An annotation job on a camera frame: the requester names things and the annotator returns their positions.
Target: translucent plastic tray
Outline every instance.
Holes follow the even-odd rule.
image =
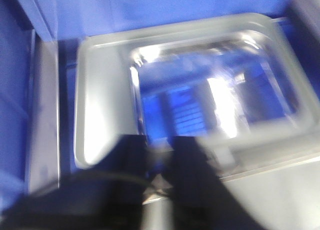
[[[260,14],[89,37],[78,61],[80,167],[98,162],[120,134],[251,148],[303,135],[319,119],[290,47]]]

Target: blue surface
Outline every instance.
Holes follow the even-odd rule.
[[[19,0],[45,41],[229,14],[279,16],[289,0]]]
[[[33,38],[15,6],[0,0],[0,211],[25,188]]]

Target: stainless steel surface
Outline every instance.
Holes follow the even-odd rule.
[[[59,178],[58,43],[35,45],[33,109],[28,156],[28,190],[34,192]]]
[[[319,156],[224,182],[241,205],[268,230],[320,228]]]
[[[141,230],[173,230],[173,206],[166,197],[154,197],[143,205]]]

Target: black cable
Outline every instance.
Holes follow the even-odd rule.
[[[40,188],[36,192],[30,194],[29,198],[36,198],[47,194],[55,189],[56,186],[61,185],[61,187],[77,183],[77,182],[86,182],[86,181],[123,181],[131,182],[137,185],[141,185],[145,188],[150,188],[153,190],[154,194],[160,195],[162,197],[168,197],[166,194],[162,193],[161,190],[157,190],[156,187],[149,181],[143,179],[142,177],[125,173],[125,172],[113,172],[113,171],[102,171],[102,170],[83,170],[76,172],[71,175],[63,176],[60,180],[53,181],[52,183],[46,185],[45,187]]]

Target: wire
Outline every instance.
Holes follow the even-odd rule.
[[[77,182],[87,182],[87,181],[123,181],[130,182],[145,188],[150,188],[153,194],[158,194],[163,197],[167,197],[165,193],[161,190],[158,190],[151,182],[143,179],[142,177],[125,173],[125,172],[113,172],[113,171],[102,171],[102,170],[83,170],[76,172],[71,175],[63,176],[60,180],[53,181],[52,183],[46,185],[43,188],[40,188],[36,192],[30,194],[29,198],[37,198],[39,196],[43,196],[53,190],[57,189],[58,183],[60,183],[61,188],[66,185],[77,183]]]

